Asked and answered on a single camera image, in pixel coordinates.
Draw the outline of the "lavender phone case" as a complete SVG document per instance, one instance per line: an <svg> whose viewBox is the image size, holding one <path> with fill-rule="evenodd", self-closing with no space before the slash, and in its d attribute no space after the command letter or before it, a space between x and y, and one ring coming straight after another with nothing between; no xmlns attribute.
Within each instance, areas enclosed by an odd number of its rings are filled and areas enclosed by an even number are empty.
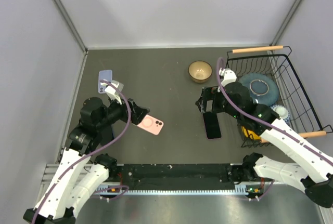
<svg viewBox="0 0 333 224"><path fill-rule="evenodd" d="M103 81L112 81L112 70L101 70L98 73L98 93L105 94L105 89L108 87L108 84L102 83Z"/></svg>

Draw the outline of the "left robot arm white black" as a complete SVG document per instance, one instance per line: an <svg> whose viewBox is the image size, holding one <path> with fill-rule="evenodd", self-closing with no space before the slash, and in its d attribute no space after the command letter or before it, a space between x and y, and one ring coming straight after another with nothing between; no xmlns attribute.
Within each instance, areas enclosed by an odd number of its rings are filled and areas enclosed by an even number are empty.
<svg viewBox="0 0 333 224"><path fill-rule="evenodd" d="M132 99L111 99L106 106L100 98L84 101L79 123L69 134L70 145L62 154L52 182L35 207L23 218L28 223L75 223L86 201L105 180L118 174L117 161L101 154L109 142L102 132L121 120L138 125L150 109L139 107Z"/></svg>

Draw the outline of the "pink phone case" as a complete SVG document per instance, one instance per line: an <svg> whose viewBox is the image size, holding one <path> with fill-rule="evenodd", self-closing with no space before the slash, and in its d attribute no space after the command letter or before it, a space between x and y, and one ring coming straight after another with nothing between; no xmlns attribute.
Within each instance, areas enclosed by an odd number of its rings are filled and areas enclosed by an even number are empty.
<svg viewBox="0 0 333 224"><path fill-rule="evenodd" d="M153 134L159 135L162 128L164 126L164 122L150 115L146 115L143 120L137 125L137 127Z"/></svg>

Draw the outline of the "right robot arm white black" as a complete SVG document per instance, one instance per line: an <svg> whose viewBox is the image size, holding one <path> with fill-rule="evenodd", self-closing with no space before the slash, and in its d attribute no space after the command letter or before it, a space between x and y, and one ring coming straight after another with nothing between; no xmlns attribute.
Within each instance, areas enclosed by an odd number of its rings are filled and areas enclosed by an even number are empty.
<svg viewBox="0 0 333 224"><path fill-rule="evenodd" d="M296 165L277 162L263 155L243 167L249 180L258 177L283 182L299 189L321 207L332 207L332 157L320 151L297 134L269 106L253 102L249 91L239 82L226 86L204 87L196 106L207 112L227 113L246 129L283 151Z"/></svg>

